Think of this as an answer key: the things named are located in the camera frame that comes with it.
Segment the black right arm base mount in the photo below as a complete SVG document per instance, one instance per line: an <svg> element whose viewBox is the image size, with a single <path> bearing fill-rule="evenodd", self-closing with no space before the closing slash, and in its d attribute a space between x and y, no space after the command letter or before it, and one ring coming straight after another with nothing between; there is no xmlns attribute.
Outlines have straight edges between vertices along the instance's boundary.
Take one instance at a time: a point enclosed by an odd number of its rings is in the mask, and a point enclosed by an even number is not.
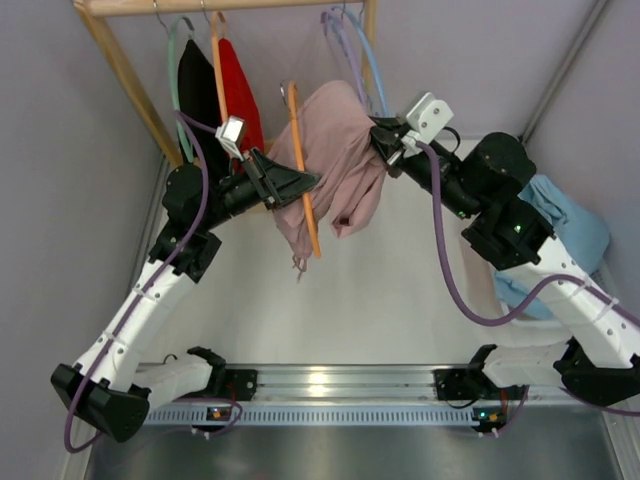
<svg viewBox="0 0 640 480"><path fill-rule="evenodd" d="M448 403L473 403L490 398L493 384L478 369L451 368L433 372L437 398Z"/></svg>

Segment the dusty pink trousers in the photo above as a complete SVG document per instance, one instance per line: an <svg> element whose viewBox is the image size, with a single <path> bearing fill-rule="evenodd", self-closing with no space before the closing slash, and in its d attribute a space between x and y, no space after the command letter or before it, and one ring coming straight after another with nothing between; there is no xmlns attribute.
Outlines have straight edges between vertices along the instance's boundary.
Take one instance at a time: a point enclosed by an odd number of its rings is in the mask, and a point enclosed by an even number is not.
<svg viewBox="0 0 640 480"><path fill-rule="evenodd" d="M342 239L366 228L378 208L386 164L370 139L374 126L353 88L329 81L297 112L305 171L319 177L309 192L316 221Z"/></svg>

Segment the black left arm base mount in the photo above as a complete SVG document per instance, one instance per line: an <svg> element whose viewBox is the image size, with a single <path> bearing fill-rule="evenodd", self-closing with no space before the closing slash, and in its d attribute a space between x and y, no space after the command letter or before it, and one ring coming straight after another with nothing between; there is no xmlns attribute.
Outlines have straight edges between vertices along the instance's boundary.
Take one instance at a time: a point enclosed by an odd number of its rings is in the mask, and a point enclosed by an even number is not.
<svg viewBox="0 0 640 480"><path fill-rule="evenodd" d="M205 387L183 395L179 401L214 398L250 401L256 393L257 380L258 371L255 369L217 369Z"/></svg>

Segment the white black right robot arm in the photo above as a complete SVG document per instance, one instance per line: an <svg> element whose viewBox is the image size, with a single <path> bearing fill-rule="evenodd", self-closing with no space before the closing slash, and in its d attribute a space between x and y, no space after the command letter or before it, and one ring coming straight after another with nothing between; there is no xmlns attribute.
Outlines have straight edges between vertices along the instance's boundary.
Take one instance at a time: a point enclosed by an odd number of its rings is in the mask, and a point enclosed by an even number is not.
<svg viewBox="0 0 640 480"><path fill-rule="evenodd" d="M459 379L481 395L514 386L553 386L574 398L610 407L639 394L639 320L606 294L570 256L549 221L519 198L536 168L506 133L485 136L465 159L397 118L377 118L374 148L394 173L404 173L432 196L438 259L454 302L472 322L497 327L513 321L535 299L570 334L551 345L481 347ZM442 210L469 220L463 238L475 253L529 289L508 314L485 319L471 311L452 277Z"/></svg>

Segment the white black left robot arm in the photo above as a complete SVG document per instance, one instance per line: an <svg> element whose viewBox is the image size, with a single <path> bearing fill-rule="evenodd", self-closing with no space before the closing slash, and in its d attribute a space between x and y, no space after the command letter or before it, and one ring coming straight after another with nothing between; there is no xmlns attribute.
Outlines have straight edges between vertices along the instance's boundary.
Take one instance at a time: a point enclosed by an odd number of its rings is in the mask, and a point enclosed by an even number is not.
<svg viewBox="0 0 640 480"><path fill-rule="evenodd" d="M242 171L218 183L204 164L184 164L167 178L168 221L134 287L107 328L51 384L71 417L123 443L148 414L185 395L216 397L227 389L225 360L192 347L176 360L142 371L142 355L182 299L200 282L220 246L217 226L264 203L287 206L312 190L316 174L280 165L253 148Z"/></svg>

